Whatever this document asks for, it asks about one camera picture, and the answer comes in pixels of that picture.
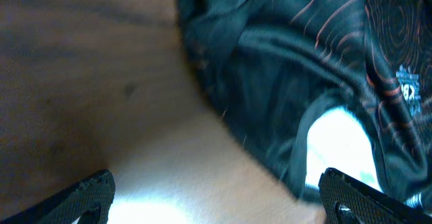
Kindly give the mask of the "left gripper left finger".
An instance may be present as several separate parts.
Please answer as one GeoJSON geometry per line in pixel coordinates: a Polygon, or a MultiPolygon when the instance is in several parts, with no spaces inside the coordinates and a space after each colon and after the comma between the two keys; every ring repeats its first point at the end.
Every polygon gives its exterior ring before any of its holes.
{"type": "Polygon", "coordinates": [[[107,224],[115,196],[112,173],[100,170],[38,204],[2,221],[2,224],[107,224]]]}

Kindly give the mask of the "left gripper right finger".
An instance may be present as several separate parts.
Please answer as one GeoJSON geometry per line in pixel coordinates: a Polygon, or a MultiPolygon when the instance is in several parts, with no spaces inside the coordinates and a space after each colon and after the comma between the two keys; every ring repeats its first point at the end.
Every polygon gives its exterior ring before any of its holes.
{"type": "Polygon", "coordinates": [[[328,168],[319,180],[328,224],[431,224],[431,217],[386,194],[328,168]]]}

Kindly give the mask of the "black orange-patterned jersey shirt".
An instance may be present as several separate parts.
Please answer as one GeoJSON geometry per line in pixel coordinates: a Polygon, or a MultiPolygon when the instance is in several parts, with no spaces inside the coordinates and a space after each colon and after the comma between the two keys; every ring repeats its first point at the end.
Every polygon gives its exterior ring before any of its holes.
{"type": "Polygon", "coordinates": [[[203,92],[298,199],[321,155],[431,212],[431,0],[177,0],[203,92]]]}

